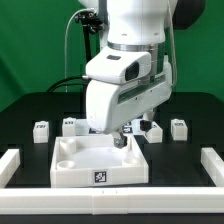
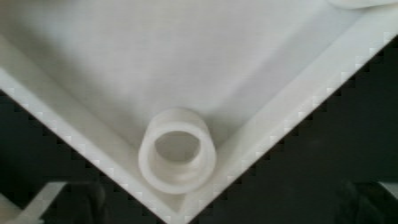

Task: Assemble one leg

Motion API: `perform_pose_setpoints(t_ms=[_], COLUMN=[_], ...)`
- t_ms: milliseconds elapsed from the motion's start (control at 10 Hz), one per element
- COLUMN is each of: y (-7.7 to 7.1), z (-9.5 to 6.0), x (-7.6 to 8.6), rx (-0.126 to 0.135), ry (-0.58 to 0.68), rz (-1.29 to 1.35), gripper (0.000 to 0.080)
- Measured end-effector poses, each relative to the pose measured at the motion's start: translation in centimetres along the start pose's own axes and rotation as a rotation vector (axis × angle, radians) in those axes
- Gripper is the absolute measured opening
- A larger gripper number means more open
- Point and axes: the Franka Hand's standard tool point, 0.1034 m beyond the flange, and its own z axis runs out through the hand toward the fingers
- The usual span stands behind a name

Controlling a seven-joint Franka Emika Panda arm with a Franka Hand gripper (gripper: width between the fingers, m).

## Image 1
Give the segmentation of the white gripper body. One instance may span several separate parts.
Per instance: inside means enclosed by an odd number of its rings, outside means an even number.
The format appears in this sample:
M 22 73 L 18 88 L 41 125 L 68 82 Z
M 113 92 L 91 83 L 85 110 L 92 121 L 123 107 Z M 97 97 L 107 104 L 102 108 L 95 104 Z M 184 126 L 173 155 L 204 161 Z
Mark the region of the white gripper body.
M 171 85 L 169 63 L 164 64 L 163 72 L 148 85 L 137 81 L 116 85 L 92 80 L 86 92 L 87 123 L 98 132 L 112 133 L 168 100 Z

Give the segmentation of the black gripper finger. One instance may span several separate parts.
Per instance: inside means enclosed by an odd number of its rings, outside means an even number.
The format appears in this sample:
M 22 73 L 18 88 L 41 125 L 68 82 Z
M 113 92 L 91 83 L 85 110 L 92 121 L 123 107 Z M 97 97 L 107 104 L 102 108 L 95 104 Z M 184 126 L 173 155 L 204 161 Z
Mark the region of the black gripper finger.
M 122 132 L 113 132 L 112 136 L 116 148 L 123 148 L 127 145 L 127 137 Z
M 148 132 L 152 127 L 152 123 L 147 120 L 141 120 L 140 121 L 140 130 Z

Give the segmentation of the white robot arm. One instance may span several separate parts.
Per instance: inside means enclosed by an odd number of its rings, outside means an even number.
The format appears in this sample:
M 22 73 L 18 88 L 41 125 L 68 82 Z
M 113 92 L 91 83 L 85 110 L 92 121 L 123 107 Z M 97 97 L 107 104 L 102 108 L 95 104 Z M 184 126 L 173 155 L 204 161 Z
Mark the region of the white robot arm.
M 177 82 L 176 57 L 165 53 L 165 34 L 186 29 L 202 15 L 206 0 L 79 0 L 99 20 L 101 51 L 86 65 L 90 79 L 86 118 L 95 131 L 127 145 L 122 127 L 169 99 Z

